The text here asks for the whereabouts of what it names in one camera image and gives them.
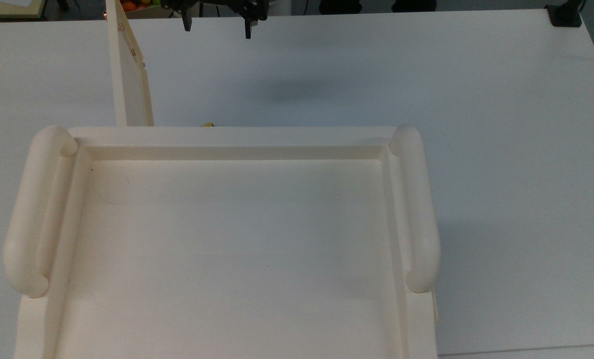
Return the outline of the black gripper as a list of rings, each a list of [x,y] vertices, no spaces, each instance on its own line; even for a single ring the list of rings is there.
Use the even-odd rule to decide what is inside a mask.
[[[192,26],[192,9],[200,7],[208,9],[227,9],[231,13],[245,20],[245,38],[252,38],[252,27],[255,21],[268,18],[269,0],[161,0],[163,9],[171,10],[182,18],[185,31],[190,32]]]

